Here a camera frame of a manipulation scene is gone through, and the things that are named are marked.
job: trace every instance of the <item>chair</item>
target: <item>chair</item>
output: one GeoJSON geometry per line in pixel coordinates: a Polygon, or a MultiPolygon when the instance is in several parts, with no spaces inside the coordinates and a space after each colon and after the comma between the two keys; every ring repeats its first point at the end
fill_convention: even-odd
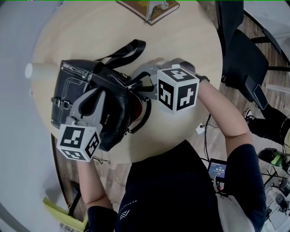
{"type": "Polygon", "coordinates": [[[51,215],[60,223],[77,230],[79,232],[88,231],[88,216],[87,213],[83,222],[73,218],[73,211],[75,210],[79,199],[81,198],[81,192],[77,189],[77,195],[69,208],[69,211],[64,210],[63,208],[52,203],[47,197],[43,199],[43,204],[46,209],[51,213],[51,215]]]}
{"type": "Polygon", "coordinates": [[[256,46],[259,43],[272,43],[279,54],[282,49],[268,30],[263,29],[264,37],[248,38],[237,27],[243,22],[243,1],[216,1],[218,36],[222,46],[223,68],[222,82],[226,86],[238,89],[250,102],[259,105],[253,90],[262,85],[267,70],[287,71],[287,67],[270,67],[268,60],[256,46]]]}

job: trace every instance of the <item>metal buckle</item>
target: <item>metal buckle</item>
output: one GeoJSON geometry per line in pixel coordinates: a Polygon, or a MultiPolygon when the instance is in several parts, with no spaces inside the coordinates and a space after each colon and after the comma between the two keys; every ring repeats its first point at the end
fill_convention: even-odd
{"type": "Polygon", "coordinates": [[[126,78],[126,79],[130,79],[131,77],[129,76],[129,75],[127,75],[127,74],[124,74],[124,73],[120,73],[124,78],[126,78]]]}
{"type": "Polygon", "coordinates": [[[135,88],[136,86],[137,86],[137,83],[133,83],[133,84],[127,86],[126,88],[127,88],[127,89],[133,89],[133,88],[135,88]]]}
{"type": "Polygon", "coordinates": [[[61,101],[58,98],[54,98],[54,97],[51,98],[51,102],[54,105],[56,105],[57,107],[59,107],[60,106],[60,103],[61,103],[61,101]]]}
{"type": "Polygon", "coordinates": [[[63,101],[63,109],[64,110],[69,110],[70,103],[68,101],[63,101]]]}

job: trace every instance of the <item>white cube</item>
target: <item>white cube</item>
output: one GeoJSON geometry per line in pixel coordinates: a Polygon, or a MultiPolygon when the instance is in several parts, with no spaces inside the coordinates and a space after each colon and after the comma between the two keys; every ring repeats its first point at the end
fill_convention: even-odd
{"type": "Polygon", "coordinates": [[[157,71],[157,96],[161,110],[174,114],[196,104],[199,79],[179,65],[157,71]]]}
{"type": "Polygon", "coordinates": [[[100,141],[95,127],[62,124],[57,149],[68,159],[90,162],[100,141]]]}

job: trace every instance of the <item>white wall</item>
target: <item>white wall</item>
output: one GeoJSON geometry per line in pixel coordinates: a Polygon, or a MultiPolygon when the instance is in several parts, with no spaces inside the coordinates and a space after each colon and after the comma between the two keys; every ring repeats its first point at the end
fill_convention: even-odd
{"type": "MultiPolygon", "coordinates": [[[[61,193],[50,134],[24,77],[37,37],[58,5],[29,1],[0,7],[0,202],[31,232],[59,231],[42,205],[47,189],[61,193]]],[[[62,194],[58,205],[65,207],[62,194]]],[[[2,227],[3,221],[2,232],[11,231],[2,227]]]]}
{"type": "Polygon", "coordinates": [[[244,9],[270,31],[290,60],[290,6],[285,1],[244,1],[244,9]]]}

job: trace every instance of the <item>black t-shirt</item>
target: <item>black t-shirt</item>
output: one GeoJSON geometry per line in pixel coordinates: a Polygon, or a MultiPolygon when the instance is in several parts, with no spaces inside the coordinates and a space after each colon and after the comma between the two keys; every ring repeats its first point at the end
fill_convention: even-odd
{"type": "MultiPolygon", "coordinates": [[[[266,197],[252,145],[239,146],[230,154],[224,190],[260,231],[266,197]]],[[[88,217],[91,232],[222,231],[213,184],[187,141],[132,165],[119,213],[94,206],[88,217]]]]}

